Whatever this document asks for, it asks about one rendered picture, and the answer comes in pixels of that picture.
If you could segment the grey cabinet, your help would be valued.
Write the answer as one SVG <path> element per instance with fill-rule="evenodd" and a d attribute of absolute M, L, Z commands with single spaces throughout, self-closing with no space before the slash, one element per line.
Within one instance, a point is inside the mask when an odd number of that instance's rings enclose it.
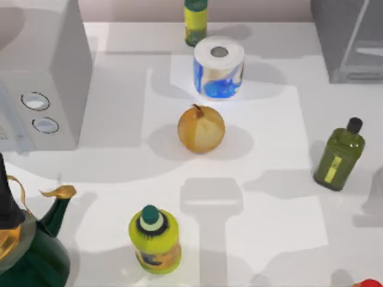
<path fill-rule="evenodd" d="M 383 0 L 311 0 L 332 84 L 383 84 Z"/>

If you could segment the pale microwave oven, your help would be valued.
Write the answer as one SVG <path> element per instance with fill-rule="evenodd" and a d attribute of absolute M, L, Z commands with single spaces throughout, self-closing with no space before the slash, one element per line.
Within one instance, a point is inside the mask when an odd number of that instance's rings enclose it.
<path fill-rule="evenodd" d="M 92 69 L 78 0 L 0 0 L 0 151 L 76 149 Z M 25 107 L 20 97 L 33 91 L 50 107 Z M 37 131 L 42 117 L 59 130 Z"/>

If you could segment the yellow onion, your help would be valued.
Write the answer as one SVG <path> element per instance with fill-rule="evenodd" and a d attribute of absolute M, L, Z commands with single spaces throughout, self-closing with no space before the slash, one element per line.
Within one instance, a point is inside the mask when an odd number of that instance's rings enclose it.
<path fill-rule="evenodd" d="M 193 104 L 180 117 L 178 138 L 191 152 L 203 154 L 219 146 L 225 135 L 221 114 L 213 108 Z"/>

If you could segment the dark green gold teapot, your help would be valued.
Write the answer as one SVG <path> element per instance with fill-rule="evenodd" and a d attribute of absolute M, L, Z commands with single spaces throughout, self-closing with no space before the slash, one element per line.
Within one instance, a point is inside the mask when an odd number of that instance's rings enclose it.
<path fill-rule="evenodd" d="M 57 236 L 76 193 L 72 185 L 43 192 L 55 201 L 41 219 L 28 207 L 20 208 L 24 222 L 16 229 L 0 230 L 0 287 L 65 287 L 71 262 Z"/>

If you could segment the red object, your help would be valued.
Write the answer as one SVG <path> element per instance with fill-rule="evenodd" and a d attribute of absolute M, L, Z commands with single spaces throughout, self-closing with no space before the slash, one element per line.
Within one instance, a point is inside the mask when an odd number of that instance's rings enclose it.
<path fill-rule="evenodd" d="M 383 287 L 383 284 L 376 279 L 365 279 L 353 284 L 351 287 Z"/>

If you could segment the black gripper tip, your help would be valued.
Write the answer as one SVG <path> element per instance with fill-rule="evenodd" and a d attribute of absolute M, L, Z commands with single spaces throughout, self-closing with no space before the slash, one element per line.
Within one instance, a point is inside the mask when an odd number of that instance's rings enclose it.
<path fill-rule="evenodd" d="M 24 220 L 24 213 L 11 193 L 4 158 L 0 152 L 0 230 L 16 229 Z"/>

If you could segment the large microwave knob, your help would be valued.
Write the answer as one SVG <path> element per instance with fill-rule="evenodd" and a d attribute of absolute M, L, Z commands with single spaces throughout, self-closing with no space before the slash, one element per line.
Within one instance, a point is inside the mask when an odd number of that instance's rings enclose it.
<path fill-rule="evenodd" d="M 42 93 L 35 91 L 22 94 L 20 100 L 25 107 L 33 111 L 44 111 L 50 107 L 49 99 Z"/>

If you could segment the lime green round bottle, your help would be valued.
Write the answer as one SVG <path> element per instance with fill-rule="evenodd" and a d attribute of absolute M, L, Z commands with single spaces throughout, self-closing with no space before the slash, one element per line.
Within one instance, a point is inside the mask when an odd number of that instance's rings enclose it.
<path fill-rule="evenodd" d="M 148 204 L 130 220 L 128 232 L 144 270 L 166 274 L 178 267 L 182 256 L 180 232 L 171 213 Z"/>

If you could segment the white blue paper roll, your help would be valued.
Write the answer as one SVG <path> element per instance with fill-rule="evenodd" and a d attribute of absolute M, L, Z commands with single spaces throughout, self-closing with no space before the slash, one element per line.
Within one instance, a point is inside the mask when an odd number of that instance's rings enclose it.
<path fill-rule="evenodd" d="M 245 51 L 234 39 L 209 36 L 195 46 L 193 83 L 199 94 L 228 99 L 242 85 Z"/>

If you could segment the small microwave knob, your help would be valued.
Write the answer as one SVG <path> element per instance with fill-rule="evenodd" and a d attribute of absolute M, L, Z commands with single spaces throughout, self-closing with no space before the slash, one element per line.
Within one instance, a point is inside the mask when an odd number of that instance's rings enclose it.
<path fill-rule="evenodd" d="M 56 133 L 59 130 L 59 124 L 49 117 L 34 119 L 32 125 L 37 131 L 45 134 Z"/>

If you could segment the olive green square bottle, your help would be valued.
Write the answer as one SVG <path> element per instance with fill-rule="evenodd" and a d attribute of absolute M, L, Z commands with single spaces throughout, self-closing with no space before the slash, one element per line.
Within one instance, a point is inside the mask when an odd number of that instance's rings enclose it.
<path fill-rule="evenodd" d="M 362 126 L 360 118 L 352 117 L 346 127 L 332 131 L 314 172 L 316 183 L 333 191 L 343 189 L 365 147 L 364 137 L 360 135 Z"/>

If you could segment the tall green yellow bottle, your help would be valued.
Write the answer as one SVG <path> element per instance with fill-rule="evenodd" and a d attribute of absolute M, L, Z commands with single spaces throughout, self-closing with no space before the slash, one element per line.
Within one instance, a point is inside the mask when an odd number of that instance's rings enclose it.
<path fill-rule="evenodd" d="M 208 0 L 184 0 L 185 42 L 191 47 L 206 38 Z"/>

